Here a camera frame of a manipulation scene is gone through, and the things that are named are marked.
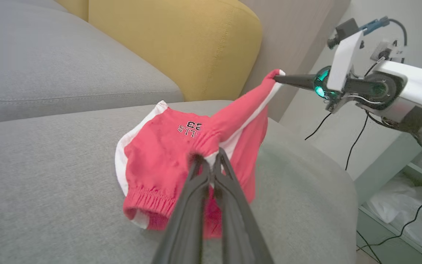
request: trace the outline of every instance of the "gray cushion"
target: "gray cushion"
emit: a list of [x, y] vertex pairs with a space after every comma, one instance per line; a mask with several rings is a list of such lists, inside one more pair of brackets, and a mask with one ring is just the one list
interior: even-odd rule
[[171, 79], [53, 0], [0, 0], [0, 121], [182, 102]]
[[[211, 115], [229, 101], [172, 103]], [[122, 212], [118, 140], [153, 106], [0, 122], [0, 263], [150, 263], [163, 232]], [[270, 120], [251, 204], [276, 263], [355, 262], [357, 201], [349, 175]], [[205, 263], [221, 263], [219, 240]]]

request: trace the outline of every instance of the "green light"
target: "green light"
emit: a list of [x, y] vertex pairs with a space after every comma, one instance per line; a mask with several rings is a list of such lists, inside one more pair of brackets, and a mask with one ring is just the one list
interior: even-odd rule
[[319, 97], [325, 98], [325, 91], [323, 90], [321, 86], [315, 87], [315, 92], [317, 93]]
[[328, 75], [328, 70], [326, 70], [320, 77], [318, 77], [322, 82], [323, 80], [327, 77]]

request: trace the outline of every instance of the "white robotic arm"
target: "white robotic arm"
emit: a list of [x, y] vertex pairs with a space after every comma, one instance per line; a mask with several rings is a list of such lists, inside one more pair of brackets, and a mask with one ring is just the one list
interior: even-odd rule
[[391, 129], [412, 134], [422, 146], [422, 69], [380, 59], [369, 75], [353, 73], [353, 57], [363, 47], [363, 37], [389, 24], [384, 17], [358, 27], [354, 19], [337, 27], [337, 35], [328, 40], [338, 45], [331, 66], [315, 75], [276, 76], [277, 82], [315, 91], [327, 101], [326, 110], [335, 113], [349, 101], [382, 118], [373, 119]]

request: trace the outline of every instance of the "pink garment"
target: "pink garment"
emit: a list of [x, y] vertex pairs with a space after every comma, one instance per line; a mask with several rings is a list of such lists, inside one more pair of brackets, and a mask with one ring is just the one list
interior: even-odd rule
[[[124, 214], [142, 228], [165, 229], [189, 172], [191, 154], [212, 167], [219, 147], [232, 164], [248, 202], [255, 197], [255, 161], [268, 125], [267, 104], [282, 84], [274, 70], [261, 85], [212, 117], [172, 110], [164, 101], [118, 142], [117, 178], [126, 199]], [[221, 236], [221, 211], [209, 199], [205, 237]]]

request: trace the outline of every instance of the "yellow cushion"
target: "yellow cushion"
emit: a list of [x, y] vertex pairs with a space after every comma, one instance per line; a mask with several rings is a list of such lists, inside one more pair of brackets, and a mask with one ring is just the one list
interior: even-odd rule
[[89, 0], [56, 0], [62, 5], [69, 13], [77, 15], [83, 20], [89, 19]]
[[237, 0], [90, 0], [89, 23], [171, 78], [185, 100], [235, 99], [260, 49]]

